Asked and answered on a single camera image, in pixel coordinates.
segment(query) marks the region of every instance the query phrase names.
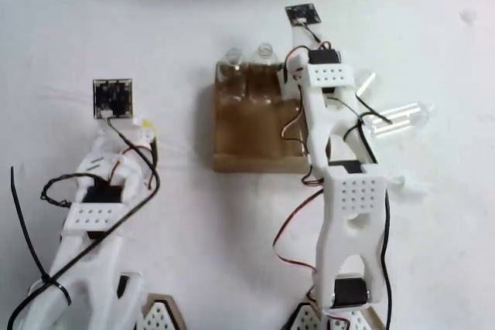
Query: glass bottle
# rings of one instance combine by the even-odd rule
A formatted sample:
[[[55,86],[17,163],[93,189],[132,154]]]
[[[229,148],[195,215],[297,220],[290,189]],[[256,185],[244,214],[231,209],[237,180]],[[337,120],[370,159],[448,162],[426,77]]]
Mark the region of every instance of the glass bottle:
[[[433,111],[433,105],[413,102],[380,112],[387,119],[390,119],[392,124],[371,115],[364,117],[363,120],[366,127],[370,130],[371,136],[378,138],[412,128],[424,127],[428,123]]]
[[[256,103],[270,104],[280,96],[277,69],[280,64],[269,43],[262,43],[251,58],[247,81],[249,99]]]
[[[217,81],[222,103],[238,102],[246,95],[248,65],[242,51],[230,48],[217,64]]]

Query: perforated plate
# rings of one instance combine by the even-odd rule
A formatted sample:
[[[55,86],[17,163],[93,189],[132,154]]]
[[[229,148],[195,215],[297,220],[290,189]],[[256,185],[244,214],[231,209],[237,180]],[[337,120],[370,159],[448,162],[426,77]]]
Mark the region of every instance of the perforated plate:
[[[345,318],[350,322],[349,330],[371,330],[363,315],[359,311],[342,312],[334,317]],[[320,321],[318,315],[310,304],[303,305],[291,326],[291,330],[319,330]],[[331,330],[347,330],[347,322],[333,319]]]
[[[63,228],[74,231],[106,231],[126,210],[126,206],[120,203],[74,202]]]
[[[330,167],[333,205],[345,214],[381,210],[385,200],[385,178],[379,174],[349,174],[343,167]]]
[[[354,87],[353,71],[342,63],[328,65],[311,65],[305,69],[308,75],[302,82],[309,82],[311,87]]]
[[[154,303],[144,321],[144,330],[175,330],[167,307],[160,302]]]

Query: glass vial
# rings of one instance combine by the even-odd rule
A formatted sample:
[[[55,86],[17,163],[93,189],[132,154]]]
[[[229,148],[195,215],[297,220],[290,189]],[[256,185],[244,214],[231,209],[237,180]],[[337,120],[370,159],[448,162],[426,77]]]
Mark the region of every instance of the glass vial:
[[[361,70],[356,76],[356,95],[359,98],[366,98],[372,91],[371,86],[375,86],[377,73],[369,70]]]
[[[363,120],[370,130],[371,136],[378,138],[412,128],[424,127],[428,123],[433,109],[432,105],[413,102],[411,104],[380,112],[380,114],[384,115],[387,119],[390,119],[392,124],[371,115],[364,117]]]
[[[279,95],[278,58],[269,43],[262,43],[251,58],[247,90],[254,102],[271,103]]]
[[[220,100],[238,102],[246,95],[248,65],[244,62],[242,51],[230,48],[217,64],[217,80]]]

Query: circuit board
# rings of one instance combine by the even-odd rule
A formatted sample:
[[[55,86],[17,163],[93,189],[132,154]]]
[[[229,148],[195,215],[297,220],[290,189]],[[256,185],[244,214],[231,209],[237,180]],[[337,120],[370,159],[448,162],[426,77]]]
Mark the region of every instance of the circuit board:
[[[306,25],[322,23],[321,19],[319,19],[316,8],[312,3],[285,7],[285,13],[287,13],[288,20],[292,26],[300,26],[301,19],[305,20],[304,23]]]
[[[95,119],[132,117],[132,79],[93,80]]]

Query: white 3d-printed robot arm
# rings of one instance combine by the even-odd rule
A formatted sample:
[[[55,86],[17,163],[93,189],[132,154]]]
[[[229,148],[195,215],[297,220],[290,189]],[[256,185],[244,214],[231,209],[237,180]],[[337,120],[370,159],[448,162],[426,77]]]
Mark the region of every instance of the white 3d-printed robot arm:
[[[297,77],[291,73],[294,67],[302,69]],[[357,122],[353,72],[328,49],[303,50],[287,61],[286,68],[285,77],[279,74],[282,96],[296,98],[301,90],[309,163],[315,177],[324,179],[324,218],[313,277],[316,300],[326,313],[364,308],[381,299],[384,287],[380,253],[386,181],[357,131],[346,138],[355,158],[333,161],[332,142],[342,141]],[[352,255],[364,262],[363,277],[339,275]]]
[[[149,147],[147,141],[137,135],[143,129],[134,126],[131,131],[135,143]],[[78,172],[92,172],[106,179],[115,166],[111,185],[122,185],[120,202],[88,202],[84,198],[93,185],[89,178],[77,179],[75,201],[63,225],[60,247],[50,269],[50,275],[57,272],[69,260],[86,248],[90,234],[103,233],[113,226],[124,214],[135,206],[147,190],[144,175],[138,159],[129,152],[120,154],[122,142],[112,131],[102,131],[94,142],[91,152],[81,162]],[[77,262],[58,279],[58,283],[69,293],[72,300],[87,294],[90,317],[87,329],[133,329],[141,313],[146,293],[143,279],[135,272],[120,272],[118,258],[125,243],[125,226],[121,226],[105,239],[83,260]],[[118,295],[118,285],[125,277],[125,289]],[[27,317],[19,327],[22,330],[46,330],[67,328],[60,316],[69,308],[63,292],[55,286],[49,287],[37,297],[29,308]]]

